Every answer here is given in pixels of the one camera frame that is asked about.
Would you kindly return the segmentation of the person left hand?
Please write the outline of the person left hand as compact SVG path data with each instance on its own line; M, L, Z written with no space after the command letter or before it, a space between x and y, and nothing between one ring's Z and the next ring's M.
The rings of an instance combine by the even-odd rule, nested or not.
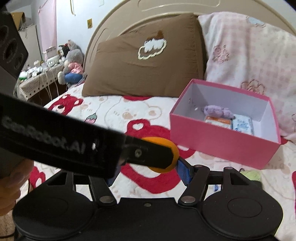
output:
M0 186L0 216L6 215L15 206L20 197L20 188L28 181L34 168L34 161L22 160L11 172L10 176L1 179Z

